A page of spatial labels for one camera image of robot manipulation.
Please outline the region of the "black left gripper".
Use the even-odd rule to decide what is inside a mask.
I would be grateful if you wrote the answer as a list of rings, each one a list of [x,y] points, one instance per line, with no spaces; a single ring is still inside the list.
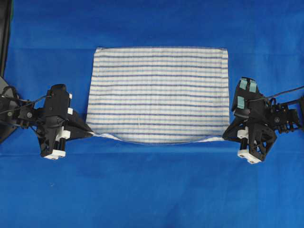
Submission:
[[[87,128],[87,124],[69,107],[70,100],[65,84],[53,85],[47,92],[42,108],[42,124],[38,126],[40,156],[43,158],[63,158],[66,155],[66,141],[94,136],[93,132],[82,130]]]

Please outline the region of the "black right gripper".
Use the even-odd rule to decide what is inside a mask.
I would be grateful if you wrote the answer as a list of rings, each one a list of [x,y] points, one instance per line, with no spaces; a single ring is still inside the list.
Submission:
[[[270,111],[270,99],[262,95],[255,80],[240,79],[233,98],[231,111],[233,122],[223,133],[225,141],[239,142],[238,157],[250,164],[257,164],[266,158],[276,140],[266,117]]]

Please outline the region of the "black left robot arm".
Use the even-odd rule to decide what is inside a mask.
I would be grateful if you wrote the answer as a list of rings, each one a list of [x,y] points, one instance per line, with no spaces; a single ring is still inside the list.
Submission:
[[[94,135],[70,106],[71,100],[65,84],[53,85],[35,101],[20,99],[14,87],[4,87],[0,94],[0,140],[3,142],[17,128],[30,128],[38,138],[41,157],[65,157],[67,141]]]

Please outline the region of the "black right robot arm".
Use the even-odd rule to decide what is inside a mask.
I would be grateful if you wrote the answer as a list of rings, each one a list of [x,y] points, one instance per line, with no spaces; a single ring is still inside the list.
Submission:
[[[303,115],[289,108],[295,104],[303,109],[304,98],[277,103],[275,95],[264,96],[255,80],[243,77],[236,87],[231,108],[235,118],[222,137],[240,144],[238,157],[251,164],[262,162],[275,143],[277,133],[303,130]]]

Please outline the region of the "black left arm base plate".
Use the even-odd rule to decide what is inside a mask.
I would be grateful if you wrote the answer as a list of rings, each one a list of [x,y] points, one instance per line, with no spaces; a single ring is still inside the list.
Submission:
[[[14,109],[19,107],[19,95],[15,87],[0,78],[0,143],[3,143],[16,129]]]

